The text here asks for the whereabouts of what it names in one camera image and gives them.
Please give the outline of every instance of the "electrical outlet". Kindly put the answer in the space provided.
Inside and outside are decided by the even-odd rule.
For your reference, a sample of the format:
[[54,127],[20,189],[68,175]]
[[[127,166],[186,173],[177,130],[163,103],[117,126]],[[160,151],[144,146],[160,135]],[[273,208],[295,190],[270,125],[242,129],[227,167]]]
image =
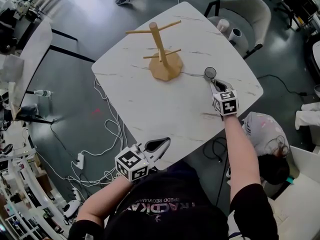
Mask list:
[[84,163],[85,163],[85,156],[81,153],[78,153],[78,163],[75,165],[78,167],[80,170],[84,169]]

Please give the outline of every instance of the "chair backrest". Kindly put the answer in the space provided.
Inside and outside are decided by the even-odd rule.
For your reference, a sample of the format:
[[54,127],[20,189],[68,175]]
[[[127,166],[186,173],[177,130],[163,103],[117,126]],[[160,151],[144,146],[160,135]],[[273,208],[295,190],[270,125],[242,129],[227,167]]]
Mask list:
[[271,12],[262,0],[220,0],[220,8],[243,17],[254,31],[255,45],[263,45],[271,21]]

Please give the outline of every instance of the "white cup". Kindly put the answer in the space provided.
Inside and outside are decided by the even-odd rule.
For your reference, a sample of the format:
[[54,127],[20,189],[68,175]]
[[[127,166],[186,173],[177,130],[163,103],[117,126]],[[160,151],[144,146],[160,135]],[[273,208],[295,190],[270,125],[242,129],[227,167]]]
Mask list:
[[222,18],[219,20],[218,25],[216,26],[216,28],[222,33],[225,32],[230,26],[229,21],[227,21],[226,19]]
[[233,41],[235,44],[237,44],[239,43],[241,37],[242,37],[242,32],[240,31],[240,29],[234,28],[232,29],[228,40]]

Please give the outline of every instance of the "wooden stand base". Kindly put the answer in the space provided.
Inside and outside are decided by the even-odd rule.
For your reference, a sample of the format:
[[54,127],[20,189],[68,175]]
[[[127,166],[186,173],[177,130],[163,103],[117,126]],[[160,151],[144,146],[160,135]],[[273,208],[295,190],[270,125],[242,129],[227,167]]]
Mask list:
[[170,81],[173,78],[179,76],[180,71],[183,66],[183,62],[177,53],[173,53],[166,56],[166,60],[169,64],[169,67],[165,67],[163,62],[159,61],[159,58],[152,58],[149,64],[149,69],[152,73],[152,76],[156,79],[163,81]]

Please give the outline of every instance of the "gray chair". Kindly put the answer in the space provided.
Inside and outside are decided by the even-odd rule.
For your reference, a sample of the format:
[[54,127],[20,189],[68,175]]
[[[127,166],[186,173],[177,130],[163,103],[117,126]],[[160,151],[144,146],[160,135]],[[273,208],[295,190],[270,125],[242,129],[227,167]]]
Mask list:
[[243,34],[241,47],[236,48],[243,59],[248,58],[255,51],[259,50],[264,42],[271,21],[271,12],[269,7],[262,0],[216,0],[210,2],[204,16],[207,18],[212,6],[215,5],[215,16],[208,18],[215,26],[220,19],[226,19],[230,23],[230,27],[223,35],[228,38],[232,29],[237,28],[242,31],[238,24],[234,24],[228,18],[219,17],[219,10],[224,8],[232,11],[249,23],[254,32],[254,48],[249,50],[249,44],[246,36]]

